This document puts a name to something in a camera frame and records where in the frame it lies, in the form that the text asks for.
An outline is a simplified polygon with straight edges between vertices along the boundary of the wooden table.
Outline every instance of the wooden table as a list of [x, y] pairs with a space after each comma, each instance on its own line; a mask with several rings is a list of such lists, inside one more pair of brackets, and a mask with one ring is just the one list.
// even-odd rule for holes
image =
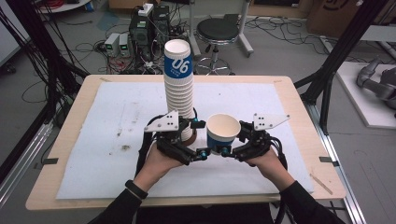
[[[49, 158], [59, 158], [56, 164], [45, 165], [26, 202], [29, 210], [49, 210], [65, 208], [107, 207], [112, 200], [56, 200], [61, 186], [65, 166], [70, 152], [78, 139], [79, 130], [84, 122], [97, 90], [102, 82], [163, 82], [163, 76], [99, 76], [91, 75], [78, 93], [69, 115], [49, 154]], [[317, 131], [309, 118], [300, 95], [288, 77], [267, 76], [195, 76], [195, 82], [223, 83], [267, 83], [274, 84], [278, 97], [286, 114], [293, 119], [289, 121], [294, 138], [301, 150], [306, 169], [314, 183], [317, 200], [342, 199], [346, 196], [344, 187], [335, 172], [332, 163], [321, 162], [319, 157], [328, 157], [321, 144]], [[234, 195], [216, 197], [183, 197], [183, 198], [147, 198], [142, 206], [177, 205], [177, 204], [212, 204], [212, 203], [255, 203], [273, 202], [278, 195]]]

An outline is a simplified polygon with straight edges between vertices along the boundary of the stack of paper cups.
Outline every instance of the stack of paper cups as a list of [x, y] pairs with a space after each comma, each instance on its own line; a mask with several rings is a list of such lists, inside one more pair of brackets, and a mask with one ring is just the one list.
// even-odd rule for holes
[[[184, 119], [193, 119], [193, 73], [188, 42], [181, 39], [166, 42], [164, 70], [168, 111], [177, 110]], [[181, 140], [187, 141], [191, 136], [192, 129], [188, 127], [181, 133]]]

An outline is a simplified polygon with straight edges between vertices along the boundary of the human arm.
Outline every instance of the human arm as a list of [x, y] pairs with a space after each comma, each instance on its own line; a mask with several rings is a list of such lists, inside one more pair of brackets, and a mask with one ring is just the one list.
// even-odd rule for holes
[[256, 165], [262, 175], [274, 183], [297, 223], [344, 223], [315, 201], [283, 167], [271, 148], [263, 156], [250, 159], [247, 163]]
[[[144, 192], [148, 192], [172, 168], [181, 165], [179, 161], [163, 155], [154, 143], [148, 153], [145, 165], [134, 179], [134, 184]], [[138, 192], [125, 189], [104, 212], [89, 224], [130, 224], [142, 200], [138, 197]]]

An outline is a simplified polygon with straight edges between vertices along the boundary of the person's left hand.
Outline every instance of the person's left hand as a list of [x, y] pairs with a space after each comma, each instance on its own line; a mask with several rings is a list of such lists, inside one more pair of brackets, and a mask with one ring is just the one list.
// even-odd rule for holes
[[162, 154], [157, 148], [157, 144], [151, 145], [146, 162], [134, 179], [134, 183], [147, 192], [157, 183], [164, 175], [166, 175], [172, 168], [183, 165], [181, 162]]

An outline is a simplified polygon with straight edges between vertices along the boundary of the bracelet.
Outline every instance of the bracelet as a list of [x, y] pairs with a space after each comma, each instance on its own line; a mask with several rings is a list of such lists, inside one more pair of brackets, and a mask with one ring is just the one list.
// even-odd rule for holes
[[128, 188], [131, 192], [133, 192], [137, 197], [141, 199], [145, 199], [149, 195], [148, 193], [140, 189], [137, 185], [135, 185], [133, 180], [128, 180], [125, 183], [125, 187]]

